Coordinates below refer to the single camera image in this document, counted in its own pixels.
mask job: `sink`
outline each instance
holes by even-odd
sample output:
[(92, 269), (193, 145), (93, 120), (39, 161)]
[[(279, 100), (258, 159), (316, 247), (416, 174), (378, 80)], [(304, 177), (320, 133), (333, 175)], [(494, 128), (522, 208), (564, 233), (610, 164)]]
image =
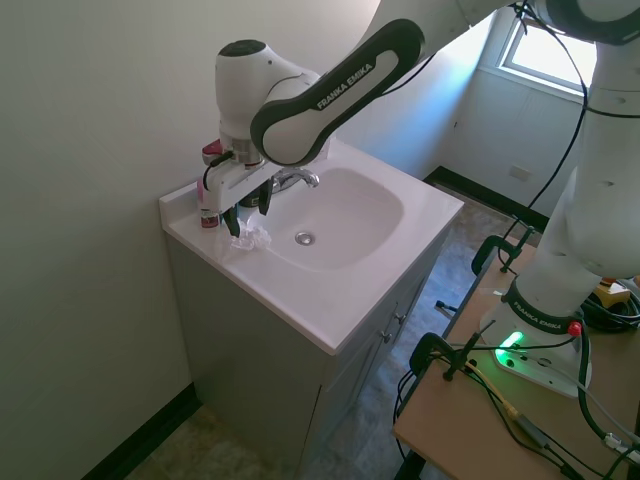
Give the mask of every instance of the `sink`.
[[(167, 235), (335, 355), (404, 273), (434, 255), (462, 202), (338, 141), (306, 168), (316, 188), (300, 181), (277, 193), (266, 217), (241, 212), (269, 232), (265, 250), (221, 255), (229, 233), (200, 228), (195, 183), (162, 197), (160, 216)], [(214, 301), (215, 288), (203, 288)]]
[[(247, 224), (262, 225), (271, 235), (269, 250), (301, 268), (348, 268), (389, 238), (404, 208), (397, 195), (355, 170), (330, 168), (319, 177), (316, 188), (299, 181), (274, 195), (269, 214), (254, 212)], [(300, 233), (308, 237), (299, 243)]]

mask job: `cabinet handle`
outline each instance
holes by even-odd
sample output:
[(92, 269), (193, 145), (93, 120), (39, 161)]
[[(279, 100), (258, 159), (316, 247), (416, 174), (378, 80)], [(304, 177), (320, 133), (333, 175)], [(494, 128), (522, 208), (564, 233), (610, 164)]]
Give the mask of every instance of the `cabinet handle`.
[(404, 321), (407, 319), (407, 315), (398, 315), (397, 313), (393, 314), (393, 318), (395, 318), (396, 320), (398, 320), (398, 323), (400, 325), (402, 325), (404, 323)]
[(384, 333), (384, 331), (380, 330), (378, 332), (378, 336), (382, 339), (382, 341), (384, 343), (389, 343), (391, 341), (391, 339), (393, 338), (393, 334), (392, 333)]

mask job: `red button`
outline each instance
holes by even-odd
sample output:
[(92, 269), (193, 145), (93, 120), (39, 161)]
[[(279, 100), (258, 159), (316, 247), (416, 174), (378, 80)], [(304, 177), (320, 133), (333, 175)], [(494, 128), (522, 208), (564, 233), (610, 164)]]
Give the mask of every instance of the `red button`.
[(580, 322), (571, 322), (567, 333), (572, 337), (579, 337), (582, 335), (582, 324)]

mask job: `yellow object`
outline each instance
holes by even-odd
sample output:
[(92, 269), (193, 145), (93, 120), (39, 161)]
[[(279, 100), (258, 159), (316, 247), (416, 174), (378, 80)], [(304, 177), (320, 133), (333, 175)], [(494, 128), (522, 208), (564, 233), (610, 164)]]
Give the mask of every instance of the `yellow object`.
[(611, 285), (604, 285), (601, 283), (596, 287), (593, 293), (598, 296), (602, 306), (607, 309), (611, 308), (611, 306), (616, 303), (627, 303), (631, 298), (631, 292), (629, 289), (617, 282), (614, 282)]
[(496, 388), (496, 386), (491, 382), (491, 380), (489, 380), (489, 378), (484, 373), (482, 373), (473, 364), (469, 362), (465, 363), (465, 366), (471, 371), (473, 371), (473, 373), (475, 373), (478, 377), (480, 377), (484, 381), (484, 383), (487, 384), (487, 387), (489, 387), (489, 389), (493, 392), (493, 394), (500, 399), (500, 401), (502, 402), (502, 406), (504, 407), (505, 411), (507, 412), (507, 415), (511, 420), (516, 420), (520, 416), (520, 412), (518, 412), (518, 410), (516, 410), (516, 408), (504, 398), (502, 393), (500, 393), (500, 390)]

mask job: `wall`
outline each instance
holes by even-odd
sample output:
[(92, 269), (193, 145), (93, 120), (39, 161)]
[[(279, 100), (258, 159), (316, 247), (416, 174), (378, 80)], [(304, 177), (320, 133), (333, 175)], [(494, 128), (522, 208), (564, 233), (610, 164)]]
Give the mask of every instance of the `wall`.
[(440, 50), (409, 84), (376, 100), (345, 124), (338, 138), (414, 177), (425, 178), (446, 161), (443, 142), (454, 124), (490, 25), (488, 18)]
[[(443, 166), (523, 205), (535, 197), (562, 158), (581, 104), (570, 94), (553, 95), (495, 74), (513, 19), (501, 11), (473, 80), (456, 115), (457, 126), (443, 147)], [(534, 210), (550, 216), (577, 163), (579, 142)], [(532, 174), (522, 182), (509, 176), (517, 165)]]
[[(189, 384), (157, 199), (201, 174), (217, 136), (218, 50), (259, 38), (323, 72), (377, 3), (3, 7), (0, 478), (80, 478)], [(475, 62), (454, 57), (341, 138), (423, 175)]]

